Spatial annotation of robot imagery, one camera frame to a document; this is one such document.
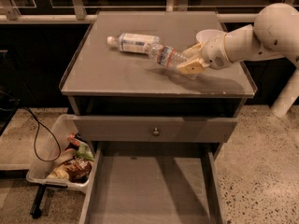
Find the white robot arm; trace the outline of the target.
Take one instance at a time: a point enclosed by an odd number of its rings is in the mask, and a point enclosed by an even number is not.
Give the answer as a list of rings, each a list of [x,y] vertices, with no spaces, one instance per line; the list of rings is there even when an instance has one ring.
[[[206,68],[220,70],[243,61],[264,61],[285,57],[296,67],[271,106],[283,117],[299,97],[299,12],[277,3],[263,8],[252,25],[232,32],[204,30],[204,39],[183,51],[187,60],[178,65],[182,74],[200,74]]]

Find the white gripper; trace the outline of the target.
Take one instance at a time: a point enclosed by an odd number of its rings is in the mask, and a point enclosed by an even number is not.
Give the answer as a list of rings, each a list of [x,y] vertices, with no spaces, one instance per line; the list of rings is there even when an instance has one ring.
[[[182,54],[188,61],[181,63],[178,66],[178,71],[184,75],[192,75],[201,74],[208,67],[221,70],[231,66],[232,63],[226,54],[224,41],[225,35],[217,35],[209,38],[206,43],[199,42],[183,50]]]

